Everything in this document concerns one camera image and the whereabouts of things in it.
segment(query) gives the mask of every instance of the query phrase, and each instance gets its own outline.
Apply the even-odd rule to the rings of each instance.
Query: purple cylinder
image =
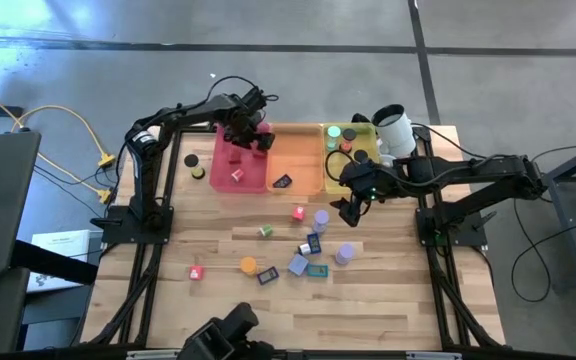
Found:
[[[355,249],[350,244],[343,244],[337,251],[337,256],[335,256],[335,260],[339,265],[346,265],[352,260],[352,257],[355,256]]]
[[[328,227],[328,221],[330,221],[330,216],[328,216],[328,211],[319,210],[315,213],[315,223],[312,225],[312,229],[321,234],[326,231]]]

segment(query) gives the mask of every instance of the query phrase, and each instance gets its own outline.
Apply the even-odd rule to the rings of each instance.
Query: orange plastic container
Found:
[[[324,133],[321,124],[271,124],[275,142],[268,151],[266,187],[270,192],[289,195],[315,195],[324,185]],[[284,175],[292,184],[274,188]]]

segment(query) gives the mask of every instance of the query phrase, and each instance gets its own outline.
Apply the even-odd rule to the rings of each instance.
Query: gray floor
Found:
[[[576,0],[418,0],[426,45],[478,48],[576,49]],[[414,46],[406,0],[33,0],[0,1],[0,37],[185,44]],[[442,124],[457,125],[461,142],[484,154],[535,155],[576,144],[576,57],[429,57]],[[106,147],[116,152],[137,118],[179,101],[205,96],[213,77],[250,77],[281,96],[271,121],[347,121],[401,103],[416,121],[429,123],[416,54],[82,51],[0,49],[0,99],[33,108],[72,107],[90,120]],[[243,90],[228,83],[223,91]],[[82,176],[92,174],[98,154],[81,124],[66,114],[44,112],[30,126],[43,134],[41,149]],[[0,118],[0,132],[10,121]],[[549,170],[573,151],[540,159]],[[103,211],[95,194],[70,190]],[[512,204],[494,207],[488,223],[496,294],[508,344],[525,350],[576,354],[576,291],[551,293],[542,303],[520,300],[509,274],[526,247]],[[559,230],[543,202],[519,202],[534,239]],[[43,178],[34,177],[19,237],[92,228],[92,213]],[[562,241],[543,246],[553,277],[570,263]],[[529,255],[518,268],[518,287],[538,296],[545,277]],[[73,304],[80,308],[81,303]],[[64,344],[72,322],[29,330],[27,347]]]

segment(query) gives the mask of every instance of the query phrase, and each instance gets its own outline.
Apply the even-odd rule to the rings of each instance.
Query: blue block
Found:
[[[288,265],[288,270],[290,270],[295,275],[300,276],[303,274],[306,266],[308,266],[308,259],[299,254],[296,254],[295,257],[292,258],[290,265]]]
[[[308,276],[328,277],[328,265],[308,264]]]
[[[319,234],[308,234],[306,236],[308,239],[308,246],[310,246],[310,253],[311,254],[319,254],[321,253],[321,243],[319,242]]]

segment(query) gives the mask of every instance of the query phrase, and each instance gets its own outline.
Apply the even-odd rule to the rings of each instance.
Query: wooden table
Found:
[[[453,126],[435,127],[458,141]],[[437,156],[461,159],[461,153],[433,134]],[[175,220],[159,270],[148,347],[181,347],[187,336],[210,317],[225,316],[237,303],[250,303],[259,326],[249,333],[276,348],[302,349],[439,349],[439,335],[425,251],[418,245],[413,212],[416,199],[375,204],[357,228],[348,227],[327,203],[338,197],[235,195],[216,193],[209,185],[214,135],[188,134],[173,190]],[[208,172],[194,180],[183,158],[195,153]],[[160,189],[167,172],[160,179]],[[133,193],[130,157],[124,167],[118,203]],[[457,200],[469,193],[467,185],[444,189],[443,198]],[[306,209],[303,226],[291,223],[296,205]],[[328,278],[295,277],[287,271],[295,249],[305,242],[313,214],[331,214],[322,238],[324,253],[315,263],[329,265]],[[257,230],[271,224],[274,234],[260,239]],[[349,242],[357,256],[346,266],[333,257]],[[120,245],[100,264],[82,341],[98,334],[123,302],[128,288],[135,246]],[[239,270],[244,256],[256,257],[262,267],[276,266],[280,278],[260,286],[255,277]],[[504,337],[488,268],[469,248],[456,248],[455,261],[464,301],[497,341]],[[205,267],[202,281],[190,281],[191,265]],[[131,337],[137,333],[141,301]],[[457,339],[454,311],[446,309],[453,339]]]

